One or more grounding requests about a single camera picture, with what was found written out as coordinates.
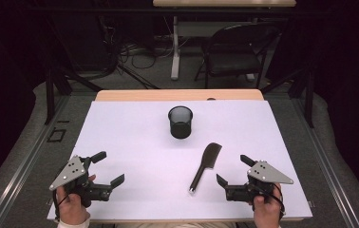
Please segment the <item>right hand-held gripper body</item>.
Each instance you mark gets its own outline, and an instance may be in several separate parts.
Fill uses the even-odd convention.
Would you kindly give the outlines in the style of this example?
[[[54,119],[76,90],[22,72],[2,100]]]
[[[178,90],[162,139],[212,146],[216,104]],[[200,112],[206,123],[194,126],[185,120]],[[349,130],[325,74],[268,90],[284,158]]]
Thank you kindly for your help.
[[[250,169],[243,185],[224,182],[225,196],[232,201],[253,201],[256,196],[270,197],[276,183],[293,184],[293,180],[266,161],[244,161]]]

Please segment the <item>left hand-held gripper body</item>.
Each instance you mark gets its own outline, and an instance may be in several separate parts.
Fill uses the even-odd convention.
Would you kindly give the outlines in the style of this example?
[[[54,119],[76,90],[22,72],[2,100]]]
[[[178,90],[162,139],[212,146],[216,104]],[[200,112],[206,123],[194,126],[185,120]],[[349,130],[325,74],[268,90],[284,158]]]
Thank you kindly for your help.
[[[81,197],[85,208],[89,207],[93,200],[109,201],[111,186],[96,184],[89,179],[88,169],[92,164],[90,158],[73,156],[56,176],[49,190],[56,191],[58,187],[64,186],[68,194],[77,194]]]

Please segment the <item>person's left hand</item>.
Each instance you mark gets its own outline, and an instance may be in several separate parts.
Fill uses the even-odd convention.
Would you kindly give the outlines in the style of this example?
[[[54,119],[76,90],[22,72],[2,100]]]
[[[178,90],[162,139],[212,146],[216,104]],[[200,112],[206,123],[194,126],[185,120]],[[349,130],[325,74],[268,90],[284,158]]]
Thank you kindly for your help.
[[[81,197],[77,194],[68,194],[64,186],[57,188],[56,199],[59,209],[59,221],[80,224],[86,219],[90,219],[90,214],[82,205]]]

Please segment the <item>black tripod leg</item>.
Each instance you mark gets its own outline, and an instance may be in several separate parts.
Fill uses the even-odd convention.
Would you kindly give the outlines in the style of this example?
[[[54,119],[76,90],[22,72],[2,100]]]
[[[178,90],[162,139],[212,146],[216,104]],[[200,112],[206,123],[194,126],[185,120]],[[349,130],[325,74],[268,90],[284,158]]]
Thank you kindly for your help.
[[[128,74],[130,77],[132,77],[134,80],[139,82],[145,89],[159,89],[158,86],[152,84],[145,78],[143,78],[141,75],[139,75],[137,72],[133,71],[132,69],[122,65],[118,64],[117,68],[119,68],[122,72]]]

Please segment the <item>metal floor rail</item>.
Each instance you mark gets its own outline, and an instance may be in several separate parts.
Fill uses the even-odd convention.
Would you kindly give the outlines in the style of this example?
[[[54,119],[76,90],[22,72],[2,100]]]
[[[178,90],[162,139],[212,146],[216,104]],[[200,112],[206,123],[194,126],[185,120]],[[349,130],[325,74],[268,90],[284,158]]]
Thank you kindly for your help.
[[[39,107],[0,169],[0,228],[56,228],[48,185],[69,157],[70,98],[57,100],[56,114],[43,123]]]
[[[314,147],[314,156],[320,166],[321,172],[330,188],[332,197],[340,211],[340,214],[347,225],[347,228],[359,228],[359,219],[356,216],[352,205],[347,197],[345,189],[342,187],[341,182],[337,178],[336,173],[331,165],[331,162],[326,155],[326,151],[320,142],[315,130],[307,123],[304,107],[299,99],[292,99],[294,109],[298,118],[302,121],[305,131],[308,133],[310,140]]]

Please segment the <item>person's right hand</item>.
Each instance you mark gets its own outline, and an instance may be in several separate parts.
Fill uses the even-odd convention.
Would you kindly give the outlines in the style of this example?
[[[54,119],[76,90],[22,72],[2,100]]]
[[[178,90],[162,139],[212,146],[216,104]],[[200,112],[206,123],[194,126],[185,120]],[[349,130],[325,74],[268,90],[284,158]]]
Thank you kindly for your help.
[[[256,228],[279,228],[281,204],[277,200],[256,196],[254,208]]]

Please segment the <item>white board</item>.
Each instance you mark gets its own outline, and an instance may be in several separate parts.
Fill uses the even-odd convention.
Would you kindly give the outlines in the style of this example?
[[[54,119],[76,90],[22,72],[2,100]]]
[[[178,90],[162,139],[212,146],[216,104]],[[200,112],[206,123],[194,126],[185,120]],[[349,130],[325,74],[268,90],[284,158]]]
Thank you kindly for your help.
[[[192,132],[184,140],[170,133],[173,102],[92,103],[73,152],[81,157],[100,151],[106,158],[90,166],[98,183],[124,174],[109,201],[95,201],[94,222],[236,221],[253,216],[245,202],[228,201],[216,174],[229,183],[247,180],[246,155],[265,161],[293,180],[282,187],[286,219],[307,219],[312,211],[266,101],[227,100],[187,103]],[[206,168],[194,194],[189,192],[204,149],[222,146],[213,168]]]

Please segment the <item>black comb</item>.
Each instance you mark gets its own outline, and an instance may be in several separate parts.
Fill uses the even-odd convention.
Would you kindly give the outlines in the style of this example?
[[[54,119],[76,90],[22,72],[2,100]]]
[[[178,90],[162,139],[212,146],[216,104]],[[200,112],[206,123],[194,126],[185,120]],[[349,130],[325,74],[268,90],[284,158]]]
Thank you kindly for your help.
[[[216,142],[209,143],[203,151],[201,162],[194,179],[189,187],[189,192],[194,194],[197,190],[198,183],[202,177],[202,174],[206,168],[213,168],[215,166],[217,156],[222,146]]]

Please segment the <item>black mesh pen holder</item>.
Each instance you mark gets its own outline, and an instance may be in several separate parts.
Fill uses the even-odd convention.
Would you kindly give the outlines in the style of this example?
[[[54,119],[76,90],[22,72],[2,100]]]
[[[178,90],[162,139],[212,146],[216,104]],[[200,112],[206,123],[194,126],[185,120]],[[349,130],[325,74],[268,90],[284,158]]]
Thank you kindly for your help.
[[[193,112],[190,108],[178,105],[168,112],[170,133],[176,139],[186,139],[192,132]]]

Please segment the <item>black metal stand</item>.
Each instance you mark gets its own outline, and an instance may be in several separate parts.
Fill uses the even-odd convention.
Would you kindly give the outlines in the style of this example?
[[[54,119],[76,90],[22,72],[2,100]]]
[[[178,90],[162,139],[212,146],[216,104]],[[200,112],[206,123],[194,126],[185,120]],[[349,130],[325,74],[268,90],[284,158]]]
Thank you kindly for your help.
[[[47,118],[45,124],[49,124],[55,116],[54,88],[57,88],[63,96],[68,96],[72,93],[73,89],[68,83],[69,79],[72,79],[95,92],[102,90],[101,87],[89,82],[71,69],[64,66],[52,67],[46,75]]]
[[[288,95],[290,98],[300,98],[302,92],[305,91],[304,119],[309,127],[313,128],[312,105],[314,93],[314,74],[312,70],[306,68],[295,70],[291,74],[264,86],[260,89],[260,91],[262,94],[266,94],[289,80],[293,80],[292,86],[288,90]]]

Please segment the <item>black folding chair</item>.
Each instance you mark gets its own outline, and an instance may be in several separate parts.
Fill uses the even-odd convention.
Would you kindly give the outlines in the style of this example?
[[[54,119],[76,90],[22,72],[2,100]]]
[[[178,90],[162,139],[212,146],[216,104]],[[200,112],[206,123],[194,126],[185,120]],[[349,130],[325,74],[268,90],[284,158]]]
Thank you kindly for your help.
[[[210,77],[256,75],[259,88],[270,45],[281,34],[272,23],[232,25],[215,32],[201,46],[202,63],[194,78],[204,74],[208,87]]]

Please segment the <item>white desk with wooden top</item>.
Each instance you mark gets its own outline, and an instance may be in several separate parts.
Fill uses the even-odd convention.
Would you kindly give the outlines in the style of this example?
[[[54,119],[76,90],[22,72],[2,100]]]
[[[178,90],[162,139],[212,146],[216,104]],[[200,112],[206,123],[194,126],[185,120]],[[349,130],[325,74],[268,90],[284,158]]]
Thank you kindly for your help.
[[[283,10],[292,9],[296,0],[153,0],[153,6],[161,10]],[[173,17],[173,61],[171,79],[176,81],[180,76],[180,44],[183,37],[208,37],[214,32],[229,25],[229,22],[208,22],[206,19],[197,22],[184,22],[178,16]]]

